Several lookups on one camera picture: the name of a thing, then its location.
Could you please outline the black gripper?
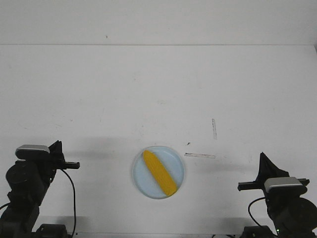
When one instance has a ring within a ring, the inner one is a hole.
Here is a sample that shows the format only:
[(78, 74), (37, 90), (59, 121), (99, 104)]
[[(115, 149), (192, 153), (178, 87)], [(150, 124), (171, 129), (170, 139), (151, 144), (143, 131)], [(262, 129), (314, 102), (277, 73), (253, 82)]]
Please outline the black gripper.
[[(264, 182), (270, 178), (284, 178), (290, 177), (287, 171), (279, 169), (264, 152), (260, 153), (259, 172), (257, 178), (254, 181), (239, 182), (237, 189), (243, 190), (256, 190), (260, 189), (264, 191)], [(307, 178), (297, 178), (300, 182), (307, 187), (310, 180)]]
[(64, 154), (62, 151), (62, 142), (57, 140), (49, 146), (49, 178), (53, 179), (56, 175), (57, 170), (67, 170), (80, 168), (79, 162), (67, 162), (65, 161)]

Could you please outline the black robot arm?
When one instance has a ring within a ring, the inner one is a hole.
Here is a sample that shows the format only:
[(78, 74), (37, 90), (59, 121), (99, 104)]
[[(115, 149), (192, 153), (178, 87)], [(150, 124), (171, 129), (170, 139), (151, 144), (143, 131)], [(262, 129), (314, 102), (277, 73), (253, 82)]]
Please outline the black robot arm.
[(62, 142), (50, 146), (22, 145), (15, 150), (17, 161), (5, 178), (10, 186), (9, 202), (1, 206), (0, 236), (2, 238), (72, 238), (64, 224), (42, 224), (33, 231), (40, 206), (58, 170), (78, 169), (80, 163), (67, 162)]
[[(255, 226), (243, 229), (242, 238), (315, 238), (317, 228), (317, 207), (302, 197), (308, 189), (310, 180), (296, 178), (278, 168), (265, 153), (260, 153), (259, 171), (256, 179), (238, 183), (237, 189), (262, 190), (264, 196), (248, 205), (250, 218)], [(275, 231), (261, 225), (251, 214), (251, 206), (264, 200), (267, 214), (272, 220)]]

